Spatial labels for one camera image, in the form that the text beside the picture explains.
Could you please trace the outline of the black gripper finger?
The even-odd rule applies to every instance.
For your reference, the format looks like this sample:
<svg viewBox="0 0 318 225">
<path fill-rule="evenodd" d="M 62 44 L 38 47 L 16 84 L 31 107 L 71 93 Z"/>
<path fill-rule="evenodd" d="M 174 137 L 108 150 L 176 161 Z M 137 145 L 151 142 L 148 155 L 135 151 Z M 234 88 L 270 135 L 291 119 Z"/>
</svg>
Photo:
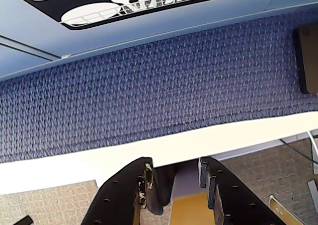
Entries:
<svg viewBox="0 0 318 225">
<path fill-rule="evenodd" d="M 150 157 L 136 159 L 107 179 L 97 191 L 83 220 L 83 225 L 139 225 L 140 210 L 146 199 L 147 169 Z"/>
<path fill-rule="evenodd" d="M 233 172 L 212 157 L 201 157 L 199 184 L 207 189 L 207 207 L 216 225 L 284 225 L 285 223 Z"/>
</svg>

